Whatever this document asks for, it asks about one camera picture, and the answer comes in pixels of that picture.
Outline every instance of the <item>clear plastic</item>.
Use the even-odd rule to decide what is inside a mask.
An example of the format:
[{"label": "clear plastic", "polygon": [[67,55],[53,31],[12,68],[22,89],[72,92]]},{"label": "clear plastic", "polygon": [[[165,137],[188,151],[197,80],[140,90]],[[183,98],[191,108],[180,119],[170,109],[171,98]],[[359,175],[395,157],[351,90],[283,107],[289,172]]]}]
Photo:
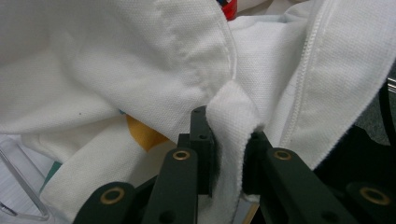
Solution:
[{"label": "clear plastic", "polygon": [[0,223],[60,223],[38,197],[44,181],[17,142],[0,135]]}]

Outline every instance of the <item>white garment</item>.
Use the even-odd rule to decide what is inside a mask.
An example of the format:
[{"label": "white garment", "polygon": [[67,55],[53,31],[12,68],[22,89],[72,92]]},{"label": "white garment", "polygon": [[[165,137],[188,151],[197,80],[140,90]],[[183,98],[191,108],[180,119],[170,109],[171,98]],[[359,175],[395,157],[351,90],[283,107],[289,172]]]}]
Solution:
[{"label": "white garment", "polygon": [[[105,183],[155,175],[208,105],[221,173],[198,220],[229,223],[254,130],[314,168],[369,104],[396,57],[395,7],[318,0],[227,23],[213,0],[4,1],[0,133],[63,163],[41,198],[73,220]],[[145,148],[119,109],[171,141]]]}]

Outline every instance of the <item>white cloth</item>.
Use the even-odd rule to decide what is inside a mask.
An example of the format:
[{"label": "white cloth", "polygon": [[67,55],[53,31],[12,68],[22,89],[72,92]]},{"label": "white cloth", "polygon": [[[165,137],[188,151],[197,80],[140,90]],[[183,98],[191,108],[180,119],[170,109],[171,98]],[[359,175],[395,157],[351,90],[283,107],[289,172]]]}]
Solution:
[{"label": "white cloth", "polygon": [[[212,0],[4,1],[0,133],[63,163],[41,199],[73,220],[105,183],[155,175],[208,105],[221,173],[198,220],[229,223],[251,132],[314,168],[369,104],[396,57],[395,7],[318,0],[227,23]],[[142,141],[145,125],[170,141]]]}]

